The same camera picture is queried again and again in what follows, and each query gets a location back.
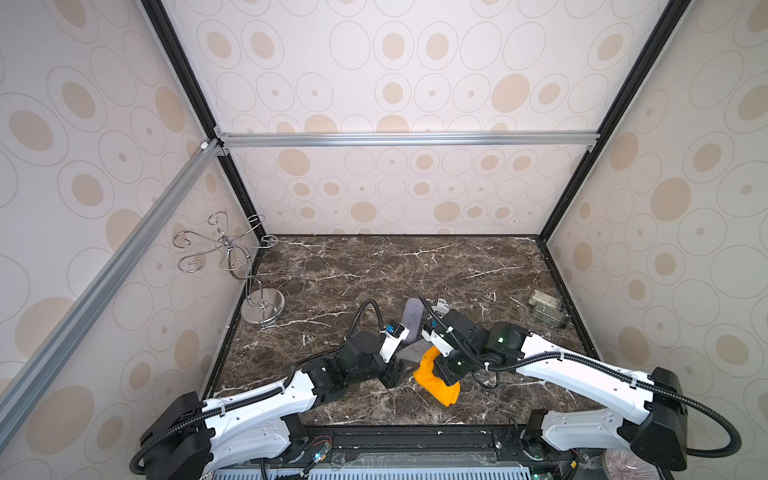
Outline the orange cleaning cloth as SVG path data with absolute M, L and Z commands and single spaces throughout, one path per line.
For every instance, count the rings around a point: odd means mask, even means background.
M 435 361 L 439 356 L 439 350 L 436 347 L 431 347 L 423 355 L 419 368 L 413 373 L 413 377 L 443 406 L 450 407 L 457 402 L 461 388 L 459 383 L 447 385 L 444 380 L 433 373 Z

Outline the lavender eyeglass case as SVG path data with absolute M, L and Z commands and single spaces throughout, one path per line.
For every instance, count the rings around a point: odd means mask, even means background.
M 406 345 L 416 341 L 421 331 L 422 318 L 424 315 L 424 305 L 419 298 L 409 298 L 406 301 L 401 324 L 408 330 L 407 335 L 402 340 Z

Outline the grey eyeglass case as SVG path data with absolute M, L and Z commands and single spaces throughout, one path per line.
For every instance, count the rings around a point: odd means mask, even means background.
M 420 365 L 420 362 L 423 356 L 431 348 L 432 348 L 431 343 L 425 340 L 419 340 L 399 349 L 395 353 L 394 359 L 397 361 L 403 361 L 406 365 L 415 365 L 416 367 L 418 367 Z

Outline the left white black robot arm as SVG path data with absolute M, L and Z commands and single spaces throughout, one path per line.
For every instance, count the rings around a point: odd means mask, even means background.
M 369 380 L 387 388 L 402 381 L 405 364 L 395 353 L 414 341 L 422 316 L 422 305 L 411 299 L 400 321 L 380 322 L 376 333 L 352 326 L 342 344 L 297 362 L 284 379 L 228 398 L 177 397 L 142 434 L 130 471 L 148 479 L 197 479 L 219 467 L 303 449 L 307 440 L 296 415 Z

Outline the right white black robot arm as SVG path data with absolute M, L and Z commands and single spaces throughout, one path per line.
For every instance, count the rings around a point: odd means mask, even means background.
M 622 369 L 559 347 L 509 322 L 486 329 L 455 309 L 438 314 L 426 299 L 422 336 L 437 350 L 432 373 L 445 388 L 485 371 L 515 373 L 556 384 L 601 404 L 576 413 L 539 410 L 526 426 L 531 442 L 567 451 L 624 449 L 663 470 L 684 471 L 690 457 L 725 458 L 739 452 L 742 438 L 722 414 L 685 396 L 676 374 Z M 688 412 L 696 410 L 718 424 L 728 442 L 696 449 L 687 442 Z

